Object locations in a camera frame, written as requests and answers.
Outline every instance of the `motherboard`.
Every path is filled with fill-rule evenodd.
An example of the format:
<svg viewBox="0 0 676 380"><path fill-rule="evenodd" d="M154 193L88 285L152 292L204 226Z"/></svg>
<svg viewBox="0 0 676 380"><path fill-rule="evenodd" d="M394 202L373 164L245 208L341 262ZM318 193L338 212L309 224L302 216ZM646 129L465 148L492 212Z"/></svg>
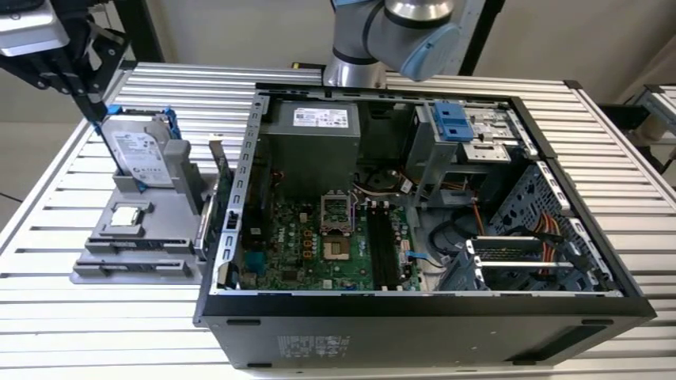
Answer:
<svg viewBox="0 0 676 380"><path fill-rule="evenodd" d="M266 250L245 252L244 289L420 290L405 256L413 247L404 209L341 197L328 194L313 203L277 199Z"/></svg>

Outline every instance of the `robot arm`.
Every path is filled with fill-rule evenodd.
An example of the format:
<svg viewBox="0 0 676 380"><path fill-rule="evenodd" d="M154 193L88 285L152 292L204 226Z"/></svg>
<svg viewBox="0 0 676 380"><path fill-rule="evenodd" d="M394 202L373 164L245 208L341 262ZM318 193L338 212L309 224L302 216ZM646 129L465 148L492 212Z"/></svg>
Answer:
<svg viewBox="0 0 676 380"><path fill-rule="evenodd" d="M89 15L89 7L105 2L0 0L0 68L37 89L70 95L94 124L105 118L101 96L129 46L124 33L98 27Z"/></svg>
<svg viewBox="0 0 676 380"><path fill-rule="evenodd" d="M460 31L452 0L332 0L333 60L324 85L384 86L384 65L414 81L445 67Z"/></svg>

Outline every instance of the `wall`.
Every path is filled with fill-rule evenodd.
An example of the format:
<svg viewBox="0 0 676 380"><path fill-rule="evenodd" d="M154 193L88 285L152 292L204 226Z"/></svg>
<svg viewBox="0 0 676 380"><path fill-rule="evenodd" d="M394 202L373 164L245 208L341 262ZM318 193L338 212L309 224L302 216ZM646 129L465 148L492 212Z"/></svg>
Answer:
<svg viewBox="0 0 676 380"><path fill-rule="evenodd" d="M328 0L149 0L178 63L325 63ZM676 33L674 0L506 0L476 74L573 78L613 101Z"/></svg>
<svg viewBox="0 0 676 380"><path fill-rule="evenodd" d="M506 0L474 74L576 79L596 101L624 101L673 20L673 0Z"/></svg>
<svg viewBox="0 0 676 380"><path fill-rule="evenodd" d="M72 123L82 118L69 96L44 91L0 70L0 120L10 122Z"/></svg>
<svg viewBox="0 0 676 380"><path fill-rule="evenodd" d="M160 43L178 63L289 67L326 63L333 41L328 0L149 0Z"/></svg>

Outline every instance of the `gray power supply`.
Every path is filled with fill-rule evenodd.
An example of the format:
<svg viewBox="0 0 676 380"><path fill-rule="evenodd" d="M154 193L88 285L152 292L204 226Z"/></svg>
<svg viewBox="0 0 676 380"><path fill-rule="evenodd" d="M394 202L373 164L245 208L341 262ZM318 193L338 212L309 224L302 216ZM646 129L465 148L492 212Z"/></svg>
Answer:
<svg viewBox="0 0 676 380"><path fill-rule="evenodd" d="M261 125L261 140L280 173L278 190L293 196L348 193L358 152L358 113L353 103L284 101Z"/></svg>

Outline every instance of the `metal workbench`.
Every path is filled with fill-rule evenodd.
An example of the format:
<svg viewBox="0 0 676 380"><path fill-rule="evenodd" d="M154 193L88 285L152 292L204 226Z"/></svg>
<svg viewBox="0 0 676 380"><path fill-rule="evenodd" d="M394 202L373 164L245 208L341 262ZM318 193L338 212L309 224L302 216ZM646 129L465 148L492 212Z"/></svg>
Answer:
<svg viewBox="0 0 676 380"><path fill-rule="evenodd" d="M320 73L140 64L120 74L109 99L133 108L170 105L190 158L208 171L209 139L229 142L236 164L254 82L318 84ZM0 378L676 378L676 199L588 95L564 82L437 77L420 84L394 74L389 88L521 97L652 299L653 321L550 369L236 371L212 334L192 326L197 286L68 281L113 189L108 151L81 123L0 234Z"/></svg>

